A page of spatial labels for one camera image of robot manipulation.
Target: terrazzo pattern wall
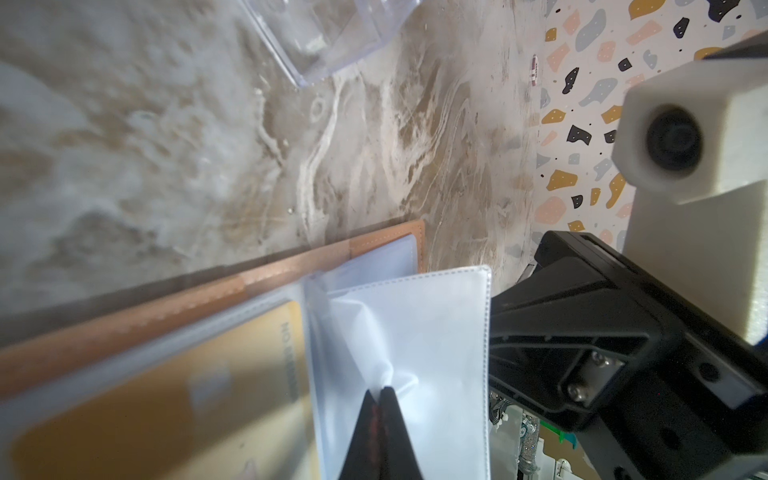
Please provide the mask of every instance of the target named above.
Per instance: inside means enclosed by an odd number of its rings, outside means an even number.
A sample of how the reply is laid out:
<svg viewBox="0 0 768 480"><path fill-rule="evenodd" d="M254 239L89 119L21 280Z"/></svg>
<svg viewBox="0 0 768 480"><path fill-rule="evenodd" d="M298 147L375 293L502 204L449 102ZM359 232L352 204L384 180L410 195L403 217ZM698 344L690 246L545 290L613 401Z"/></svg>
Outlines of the terrazzo pattern wall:
<svg viewBox="0 0 768 480"><path fill-rule="evenodd" d="M768 0L545 0L533 243L586 230L621 250L634 188L611 160L626 91L768 28Z"/></svg>

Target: marble countertop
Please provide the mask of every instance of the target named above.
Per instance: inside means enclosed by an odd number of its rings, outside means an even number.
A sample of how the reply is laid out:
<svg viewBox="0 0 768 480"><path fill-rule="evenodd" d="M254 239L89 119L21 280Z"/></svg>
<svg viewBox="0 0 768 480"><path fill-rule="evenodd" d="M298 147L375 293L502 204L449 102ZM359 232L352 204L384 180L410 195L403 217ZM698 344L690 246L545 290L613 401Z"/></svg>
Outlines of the marble countertop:
<svg viewBox="0 0 768 480"><path fill-rule="evenodd" d="M486 263L510 286L531 251L543 14L428 0L297 90L234 0L6 2L0 344L85 319L50 307L415 218L430 270Z"/></svg>

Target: metal screw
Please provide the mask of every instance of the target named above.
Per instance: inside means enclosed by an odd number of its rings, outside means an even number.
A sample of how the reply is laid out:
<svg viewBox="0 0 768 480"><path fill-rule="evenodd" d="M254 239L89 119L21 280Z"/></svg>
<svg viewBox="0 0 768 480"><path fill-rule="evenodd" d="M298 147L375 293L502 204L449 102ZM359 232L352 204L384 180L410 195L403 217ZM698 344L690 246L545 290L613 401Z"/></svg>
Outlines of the metal screw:
<svg viewBox="0 0 768 480"><path fill-rule="evenodd" d="M592 352L592 361L600 368L611 364L611 359L599 352Z"/></svg>
<svg viewBox="0 0 768 480"><path fill-rule="evenodd" d="M577 383L568 386L568 396L574 402L583 402L589 397L587 387Z"/></svg>

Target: clear plastic container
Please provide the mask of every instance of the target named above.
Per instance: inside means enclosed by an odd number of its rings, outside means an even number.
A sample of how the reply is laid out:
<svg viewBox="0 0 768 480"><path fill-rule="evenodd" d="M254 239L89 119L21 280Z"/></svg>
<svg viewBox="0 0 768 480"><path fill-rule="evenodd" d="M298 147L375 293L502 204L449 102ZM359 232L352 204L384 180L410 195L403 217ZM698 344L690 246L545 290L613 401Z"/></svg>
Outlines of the clear plastic container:
<svg viewBox="0 0 768 480"><path fill-rule="evenodd" d="M305 87L381 48L421 0L242 0L280 67Z"/></svg>

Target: round black hole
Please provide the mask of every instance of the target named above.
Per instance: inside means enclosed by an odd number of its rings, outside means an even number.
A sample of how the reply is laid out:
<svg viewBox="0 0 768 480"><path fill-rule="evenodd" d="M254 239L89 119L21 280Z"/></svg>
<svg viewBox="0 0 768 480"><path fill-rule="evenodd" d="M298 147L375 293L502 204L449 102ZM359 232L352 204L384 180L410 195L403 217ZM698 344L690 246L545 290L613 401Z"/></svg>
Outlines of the round black hole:
<svg viewBox="0 0 768 480"><path fill-rule="evenodd" d="M701 159L701 131L682 108L672 108L650 123L645 137L650 158L665 170L696 167Z"/></svg>
<svg viewBox="0 0 768 480"><path fill-rule="evenodd" d="M710 383L715 383L720 379L720 371L716 366L708 362L704 362L699 365L699 375L701 375L701 378Z"/></svg>
<svg viewBox="0 0 768 480"><path fill-rule="evenodd" d="M673 429L663 427L661 429L661 439L670 449L680 450L680 437L677 436L677 433L675 433Z"/></svg>
<svg viewBox="0 0 768 480"><path fill-rule="evenodd" d="M629 475L622 467L616 467L614 470L614 478L616 478L616 480L632 480L631 475Z"/></svg>

